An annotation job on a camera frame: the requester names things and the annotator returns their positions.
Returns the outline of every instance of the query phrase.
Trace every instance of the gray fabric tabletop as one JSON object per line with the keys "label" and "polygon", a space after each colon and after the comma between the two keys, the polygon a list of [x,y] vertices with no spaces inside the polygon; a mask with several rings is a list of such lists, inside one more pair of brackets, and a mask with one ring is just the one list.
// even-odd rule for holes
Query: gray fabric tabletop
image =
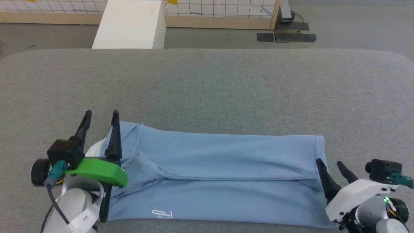
{"label": "gray fabric tabletop", "polygon": [[[73,135],[88,109],[85,150],[105,137],[118,109],[121,120],[161,130],[323,135],[331,174],[343,186],[338,160],[360,178],[368,177],[364,166],[373,158],[401,162],[403,174],[414,176],[414,64],[389,52],[30,51],[0,60],[0,106],[1,232],[40,231],[51,202],[45,188],[31,184],[31,166],[55,139]],[[392,196],[414,209],[412,190],[401,187]],[[109,222],[99,231],[339,232],[155,219]]]}

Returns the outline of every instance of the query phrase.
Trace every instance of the teal connector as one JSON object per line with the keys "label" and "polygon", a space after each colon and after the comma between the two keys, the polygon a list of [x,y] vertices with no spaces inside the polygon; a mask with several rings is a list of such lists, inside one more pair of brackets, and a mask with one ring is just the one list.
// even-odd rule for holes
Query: teal connector
{"label": "teal connector", "polygon": [[47,186],[49,184],[53,188],[66,170],[66,162],[64,160],[58,160],[53,166],[52,170],[48,173],[48,177],[46,178],[45,182],[43,182],[43,185]]}
{"label": "teal connector", "polygon": [[399,173],[392,172],[390,175],[389,181],[392,184],[400,184],[409,187],[410,189],[414,189],[414,182],[411,177],[401,175]]}

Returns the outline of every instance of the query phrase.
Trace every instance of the white pedestal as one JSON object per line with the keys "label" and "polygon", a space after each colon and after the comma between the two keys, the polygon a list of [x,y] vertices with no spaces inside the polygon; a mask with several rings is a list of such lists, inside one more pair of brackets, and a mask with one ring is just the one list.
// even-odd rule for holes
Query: white pedestal
{"label": "white pedestal", "polygon": [[158,0],[109,0],[93,49],[163,49],[165,20]]}

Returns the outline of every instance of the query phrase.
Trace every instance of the yellow sticker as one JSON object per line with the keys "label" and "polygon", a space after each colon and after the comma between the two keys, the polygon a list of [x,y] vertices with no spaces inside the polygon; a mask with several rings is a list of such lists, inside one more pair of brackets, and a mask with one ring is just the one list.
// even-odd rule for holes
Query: yellow sticker
{"label": "yellow sticker", "polygon": [[178,5],[178,0],[166,0],[169,4]]}

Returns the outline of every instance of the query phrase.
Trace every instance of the white thread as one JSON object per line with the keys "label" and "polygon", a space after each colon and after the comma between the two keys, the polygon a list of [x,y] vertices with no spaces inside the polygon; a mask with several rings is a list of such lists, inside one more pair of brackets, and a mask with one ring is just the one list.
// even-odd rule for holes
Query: white thread
{"label": "white thread", "polygon": [[142,127],[144,126],[144,123],[142,122],[141,123],[141,129],[140,129],[140,132],[138,133],[138,140],[137,140],[137,144],[135,144],[135,147],[134,147],[134,150],[132,151],[132,153],[135,153],[135,148],[137,147],[137,145],[138,145],[138,142],[140,141],[140,134],[141,134],[141,130],[142,130]]}

